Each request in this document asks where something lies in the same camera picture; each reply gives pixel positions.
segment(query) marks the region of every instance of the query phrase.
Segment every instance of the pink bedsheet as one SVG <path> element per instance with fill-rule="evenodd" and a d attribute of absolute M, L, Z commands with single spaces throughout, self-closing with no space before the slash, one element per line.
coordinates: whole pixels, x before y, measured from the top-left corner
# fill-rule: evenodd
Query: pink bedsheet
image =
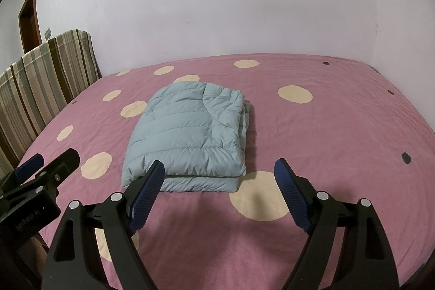
<path fill-rule="evenodd" d="M 237 68 L 234 63 L 243 59 L 259 65 Z M 174 69 L 153 74 L 166 65 Z M 39 152 L 49 162 L 69 147 L 79 152 L 82 164 L 100 152 L 112 156 L 102 176 L 86 179 L 77 169 L 59 187 L 62 211 L 73 199 L 96 203 L 120 190 L 127 143 L 140 117 L 122 117 L 122 108 L 148 101 L 158 89 L 185 75 L 239 89 L 253 105 L 248 172 L 273 172 L 274 162 L 284 157 L 297 175 L 338 200 L 370 199 L 389 238 L 401 283 L 426 261 L 435 246 L 435 134 L 382 75 L 341 58 L 227 55 L 98 80 L 47 126 L 24 157 Z M 300 104 L 283 99 L 278 90 L 289 85 L 308 90 L 312 100 Z M 114 90 L 121 93 L 102 101 Z M 70 125 L 69 136 L 58 141 L 58 134 Z M 411 156 L 410 164 L 402 159 L 403 152 Z M 41 232 L 48 244 L 58 222 Z M 306 240 L 290 214 L 252 220 L 233 206 L 228 193 L 212 192 L 161 192 L 138 234 L 139 254 L 162 290 L 281 289 Z M 333 260 L 338 253 L 335 244 Z M 112 263 L 103 263 L 110 284 L 120 288 Z M 333 273 L 331 261 L 323 286 Z"/>

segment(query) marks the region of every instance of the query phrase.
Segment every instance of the white wall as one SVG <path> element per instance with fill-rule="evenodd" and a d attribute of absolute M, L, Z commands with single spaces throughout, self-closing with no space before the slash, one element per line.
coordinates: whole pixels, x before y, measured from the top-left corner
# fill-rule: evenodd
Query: white wall
<path fill-rule="evenodd" d="M 0 70 L 23 54 L 0 3 Z M 374 65 L 435 128 L 435 0 L 36 0 L 41 36 L 88 31 L 103 75 L 207 55 L 291 52 Z"/>
<path fill-rule="evenodd" d="M 372 65 L 435 129 L 435 0 L 378 0 Z"/>

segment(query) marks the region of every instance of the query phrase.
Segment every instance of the headboard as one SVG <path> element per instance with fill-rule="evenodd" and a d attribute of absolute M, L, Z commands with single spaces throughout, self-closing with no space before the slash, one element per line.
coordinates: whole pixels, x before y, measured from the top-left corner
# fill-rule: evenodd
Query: headboard
<path fill-rule="evenodd" d="M 47 124 L 101 78 L 87 32 L 69 30 L 0 74 L 0 178 L 16 168 Z"/>

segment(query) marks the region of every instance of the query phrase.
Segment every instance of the black device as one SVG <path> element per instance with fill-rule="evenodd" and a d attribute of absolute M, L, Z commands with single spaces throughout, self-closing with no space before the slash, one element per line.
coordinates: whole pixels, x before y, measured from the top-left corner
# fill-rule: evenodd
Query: black device
<path fill-rule="evenodd" d="M 80 165 L 80 156 L 68 149 L 44 166 L 34 155 L 0 181 L 0 282 L 2 289 L 40 289 L 37 276 L 19 255 L 19 249 L 60 215 L 57 187 Z M 41 169 L 35 178 L 26 182 Z"/>
<path fill-rule="evenodd" d="M 328 290 L 397 290 L 399 279 L 387 236 L 368 199 L 336 201 L 294 174 L 282 158 L 275 179 L 299 227 L 307 234 L 304 249 L 283 290 L 317 290 L 325 272 L 337 227 L 345 227 L 340 259 Z M 156 290 L 130 236 L 143 227 L 164 181 L 155 161 L 124 194 L 99 204 L 74 200 L 65 211 L 49 251 L 42 289 L 112 289 L 107 282 L 94 228 L 104 229 L 113 265 L 124 290 Z"/>

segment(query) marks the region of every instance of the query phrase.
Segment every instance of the brown wooden door frame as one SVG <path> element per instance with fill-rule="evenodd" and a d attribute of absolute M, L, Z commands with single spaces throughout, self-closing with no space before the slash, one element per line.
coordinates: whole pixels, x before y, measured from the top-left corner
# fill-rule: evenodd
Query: brown wooden door frame
<path fill-rule="evenodd" d="M 36 15 L 36 0 L 25 0 L 18 15 L 18 23 L 20 25 L 21 43 L 25 53 L 42 44 Z"/>

